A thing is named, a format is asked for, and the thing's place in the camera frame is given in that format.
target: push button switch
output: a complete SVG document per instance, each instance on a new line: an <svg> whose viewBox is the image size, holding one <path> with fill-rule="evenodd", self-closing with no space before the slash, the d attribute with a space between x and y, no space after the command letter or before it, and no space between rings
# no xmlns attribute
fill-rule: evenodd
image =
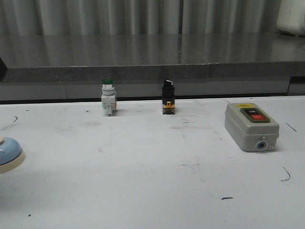
<svg viewBox="0 0 305 229"><path fill-rule="evenodd" d="M265 120L266 118L264 116L262 116L261 114L251 114L250 115L251 118L253 118L254 120Z"/></svg>
<svg viewBox="0 0 305 229"><path fill-rule="evenodd" d="M245 109L244 110L248 115L256 115L258 112L255 109Z"/></svg>
<svg viewBox="0 0 305 229"><path fill-rule="evenodd" d="M240 111L252 123L269 123L270 119L258 108L241 108Z"/></svg>

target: white curtain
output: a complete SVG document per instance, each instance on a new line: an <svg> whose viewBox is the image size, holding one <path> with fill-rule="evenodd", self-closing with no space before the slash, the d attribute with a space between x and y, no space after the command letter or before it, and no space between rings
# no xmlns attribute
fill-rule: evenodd
<svg viewBox="0 0 305 229"><path fill-rule="evenodd" d="M0 35L275 31L280 0L0 0Z"/></svg>

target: blue round object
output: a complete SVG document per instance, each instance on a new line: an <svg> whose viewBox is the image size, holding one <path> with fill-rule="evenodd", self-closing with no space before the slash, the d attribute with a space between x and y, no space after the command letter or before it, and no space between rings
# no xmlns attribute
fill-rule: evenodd
<svg viewBox="0 0 305 229"><path fill-rule="evenodd" d="M14 160L21 154L21 151L21 146L16 140L4 137L3 143L0 145L0 166Z"/></svg>

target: push button station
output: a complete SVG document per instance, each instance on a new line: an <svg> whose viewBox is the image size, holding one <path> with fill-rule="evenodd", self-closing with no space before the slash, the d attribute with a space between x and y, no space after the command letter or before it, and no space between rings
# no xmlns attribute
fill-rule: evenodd
<svg viewBox="0 0 305 229"><path fill-rule="evenodd" d="M224 125L244 151L272 150L279 137L279 124L256 104L228 104Z"/></svg>

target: white table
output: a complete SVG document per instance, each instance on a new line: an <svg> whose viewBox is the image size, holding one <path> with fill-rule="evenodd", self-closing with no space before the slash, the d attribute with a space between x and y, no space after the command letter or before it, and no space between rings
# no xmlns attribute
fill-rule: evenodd
<svg viewBox="0 0 305 229"><path fill-rule="evenodd" d="M0 105L0 135L26 154L0 175L0 228L304 227L305 97L225 100L176 100L175 115L118 102L113 117L100 103ZM279 123L275 151L238 147L227 101Z"/></svg>

